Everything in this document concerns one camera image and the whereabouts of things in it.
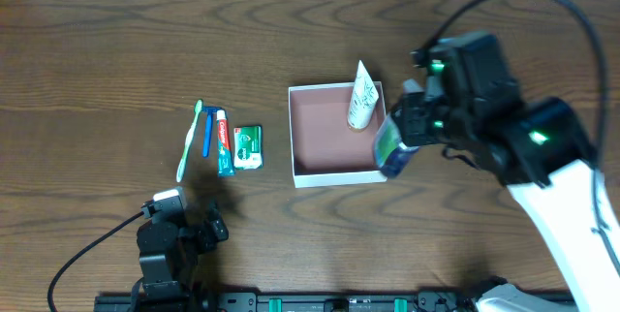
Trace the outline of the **white patterned lotion tube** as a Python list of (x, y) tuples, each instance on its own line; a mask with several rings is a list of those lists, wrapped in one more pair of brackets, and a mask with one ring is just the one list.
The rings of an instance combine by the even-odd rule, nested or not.
[(354, 131), (364, 130), (370, 123), (378, 100), (376, 85), (359, 60), (347, 115), (349, 127)]

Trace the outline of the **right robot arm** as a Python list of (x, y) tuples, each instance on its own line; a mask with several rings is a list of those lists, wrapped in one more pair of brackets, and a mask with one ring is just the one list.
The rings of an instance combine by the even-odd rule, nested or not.
[(619, 291), (619, 221), (599, 153), (557, 98), (526, 105), (512, 78), (408, 80), (374, 141), (377, 166), (397, 176), (419, 147), (468, 151), (540, 232), (579, 311), (610, 311)]

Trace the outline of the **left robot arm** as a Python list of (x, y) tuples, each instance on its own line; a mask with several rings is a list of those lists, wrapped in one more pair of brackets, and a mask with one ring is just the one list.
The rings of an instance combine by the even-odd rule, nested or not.
[(191, 225), (179, 201), (149, 201), (142, 209), (147, 222), (139, 227), (137, 245), (146, 299), (190, 298), (199, 256), (229, 238), (222, 213), (216, 203), (210, 203), (202, 220)]

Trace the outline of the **green white toothbrush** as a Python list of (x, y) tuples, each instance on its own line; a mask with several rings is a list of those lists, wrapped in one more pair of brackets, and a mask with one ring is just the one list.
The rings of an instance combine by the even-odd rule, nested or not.
[(186, 171), (188, 155), (190, 152), (191, 145), (193, 143), (195, 131), (198, 125), (200, 114), (202, 112), (202, 108), (203, 108), (203, 100), (198, 99), (194, 105), (193, 120), (186, 134), (183, 152), (182, 152), (182, 155), (181, 155), (181, 158), (180, 158), (177, 170), (176, 170), (176, 174), (175, 174), (175, 180), (178, 183), (180, 183), (183, 180), (183, 177)]

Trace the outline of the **clear spray bottle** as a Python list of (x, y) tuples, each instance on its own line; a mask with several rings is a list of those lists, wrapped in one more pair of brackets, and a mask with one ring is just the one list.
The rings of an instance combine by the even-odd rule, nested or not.
[(382, 175), (386, 178), (397, 177), (418, 150), (418, 146), (408, 146), (403, 142), (396, 122), (388, 114), (373, 142), (375, 164)]

